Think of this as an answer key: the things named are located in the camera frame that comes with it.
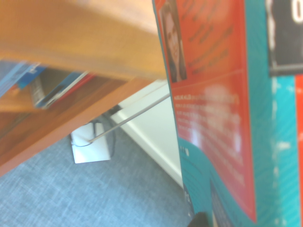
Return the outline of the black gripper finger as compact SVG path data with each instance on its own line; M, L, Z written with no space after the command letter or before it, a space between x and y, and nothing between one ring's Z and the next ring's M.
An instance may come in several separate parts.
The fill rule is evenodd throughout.
M198 212L195 214L190 222L190 227L210 227L205 212Z

